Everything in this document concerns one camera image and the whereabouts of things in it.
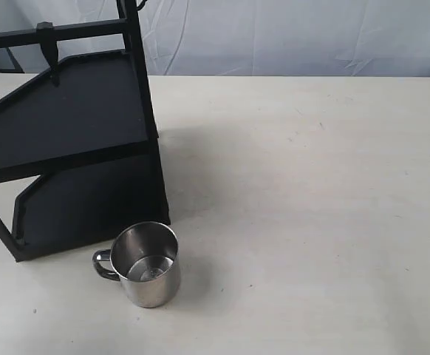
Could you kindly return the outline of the black two-tier rack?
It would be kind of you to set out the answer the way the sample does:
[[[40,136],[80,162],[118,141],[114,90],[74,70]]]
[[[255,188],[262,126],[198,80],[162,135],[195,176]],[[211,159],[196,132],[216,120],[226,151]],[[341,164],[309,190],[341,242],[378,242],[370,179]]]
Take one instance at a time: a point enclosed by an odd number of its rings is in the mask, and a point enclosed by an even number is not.
[[[140,11],[54,26],[50,67],[0,99],[0,183],[30,178],[0,240],[17,262],[110,240],[134,223],[170,223]],[[0,49],[37,44],[36,28],[0,33]]]

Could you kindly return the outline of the stainless steel mug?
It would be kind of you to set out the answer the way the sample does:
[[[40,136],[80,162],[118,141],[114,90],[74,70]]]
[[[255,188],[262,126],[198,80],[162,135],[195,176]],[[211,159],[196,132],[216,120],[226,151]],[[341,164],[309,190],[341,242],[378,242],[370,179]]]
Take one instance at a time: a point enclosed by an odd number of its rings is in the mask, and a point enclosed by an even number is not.
[[[119,282],[127,298],[142,308],[169,302],[180,287],[179,243],[165,224],[146,221],[123,230],[112,247],[92,256],[94,270]]]

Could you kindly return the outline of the grey backdrop curtain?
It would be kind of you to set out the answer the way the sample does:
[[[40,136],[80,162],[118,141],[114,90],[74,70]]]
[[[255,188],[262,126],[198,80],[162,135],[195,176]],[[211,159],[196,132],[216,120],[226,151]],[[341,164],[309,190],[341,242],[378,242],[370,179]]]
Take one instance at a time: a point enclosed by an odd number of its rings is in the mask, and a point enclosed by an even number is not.
[[[430,1],[148,1],[152,75],[430,77]]]

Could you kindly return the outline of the dark gray metal bracket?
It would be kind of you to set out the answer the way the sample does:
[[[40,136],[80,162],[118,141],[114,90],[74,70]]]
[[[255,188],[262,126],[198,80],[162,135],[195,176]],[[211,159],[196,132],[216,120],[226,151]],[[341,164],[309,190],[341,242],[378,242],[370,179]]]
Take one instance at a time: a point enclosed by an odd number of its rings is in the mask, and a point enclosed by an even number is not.
[[[52,22],[43,21],[36,25],[38,43],[45,60],[50,67],[50,80],[55,87],[60,85],[58,72],[58,45],[55,27]]]

